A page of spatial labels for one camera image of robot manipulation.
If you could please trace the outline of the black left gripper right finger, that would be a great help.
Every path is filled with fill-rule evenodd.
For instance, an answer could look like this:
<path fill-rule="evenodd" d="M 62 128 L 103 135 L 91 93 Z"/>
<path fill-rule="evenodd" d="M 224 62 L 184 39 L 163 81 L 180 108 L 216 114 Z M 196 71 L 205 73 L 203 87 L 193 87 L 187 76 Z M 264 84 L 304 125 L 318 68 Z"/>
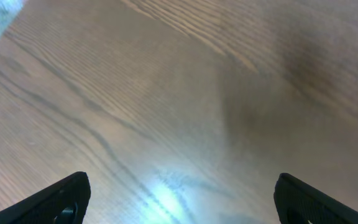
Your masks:
<path fill-rule="evenodd" d="M 300 179 L 281 173 L 273 194 L 281 224 L 358 224 L 358 212 Z"/>

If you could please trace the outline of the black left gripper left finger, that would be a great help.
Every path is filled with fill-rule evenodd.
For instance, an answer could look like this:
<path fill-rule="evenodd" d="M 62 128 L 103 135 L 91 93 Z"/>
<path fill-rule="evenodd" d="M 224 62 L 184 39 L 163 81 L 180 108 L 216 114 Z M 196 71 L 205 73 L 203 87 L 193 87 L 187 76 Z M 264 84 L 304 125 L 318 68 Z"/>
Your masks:
<path fill-rule="evenodd" d="M 86 172 L 75 172 L 0 211 L 0 224 L 82 224 L 90 197 Z"/>

